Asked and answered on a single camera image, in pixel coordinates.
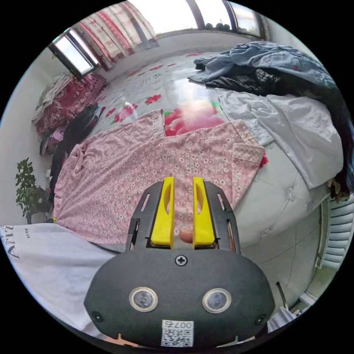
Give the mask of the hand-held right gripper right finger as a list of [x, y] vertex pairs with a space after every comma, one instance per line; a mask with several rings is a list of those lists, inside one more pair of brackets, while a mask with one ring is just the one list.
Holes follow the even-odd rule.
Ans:
[[204, 180], [193, 177], [193, 249], [214, 246], [215, 236]]

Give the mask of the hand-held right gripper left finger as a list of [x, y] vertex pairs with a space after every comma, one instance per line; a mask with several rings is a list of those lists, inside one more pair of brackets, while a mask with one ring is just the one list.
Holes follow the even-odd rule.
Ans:
[[150, 241], [156, 247], [174, 245], [174, 177], [165, 178], [162, 184]]

